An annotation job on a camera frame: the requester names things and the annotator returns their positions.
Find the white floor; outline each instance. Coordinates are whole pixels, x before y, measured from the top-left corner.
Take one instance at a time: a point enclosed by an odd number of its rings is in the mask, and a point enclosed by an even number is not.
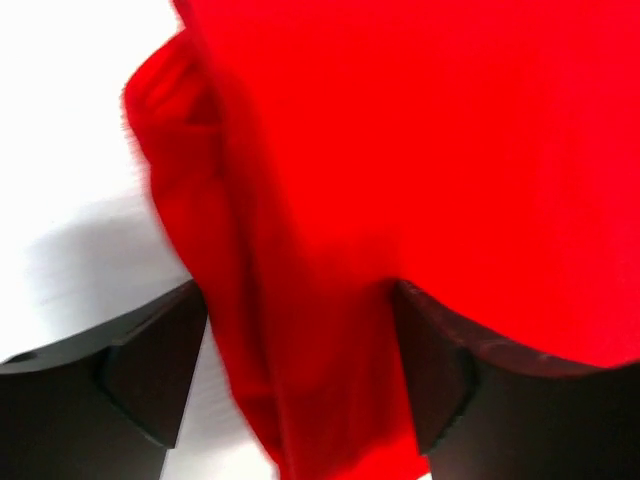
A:
[[[178,448],[169,452],[161,480],[274,478],[272,466],[229,397],[220,358],[207,330]]]

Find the black object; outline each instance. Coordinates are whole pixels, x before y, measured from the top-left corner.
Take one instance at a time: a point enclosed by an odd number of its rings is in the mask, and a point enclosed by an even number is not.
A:
[[[640,363],[603,370],[538,352],[408,282],[393,306],[434,480],[640,479]]]
[[[157,480],[206,320],[189,282],[0,365],[0,479]]]

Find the white surface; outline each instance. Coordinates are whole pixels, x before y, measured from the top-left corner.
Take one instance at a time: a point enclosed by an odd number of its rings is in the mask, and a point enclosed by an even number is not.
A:
[[[141,195],[120,106],[177,25],[167,0],[0,7],[0,361],[188,279]]]

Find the red fabric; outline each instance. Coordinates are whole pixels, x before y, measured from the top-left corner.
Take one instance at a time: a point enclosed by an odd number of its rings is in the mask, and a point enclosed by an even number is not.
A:
[[[393,278],[551,354],[640,357],[637,2],[177,7],[128,119],[282,478],[424,472]]]

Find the red garment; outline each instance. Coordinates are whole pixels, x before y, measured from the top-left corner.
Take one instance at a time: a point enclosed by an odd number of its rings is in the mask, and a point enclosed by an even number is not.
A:
[[[640,4],[177,7],[128,120],[282,478],[424,472],[393,278],[560,357],[640,357]]]

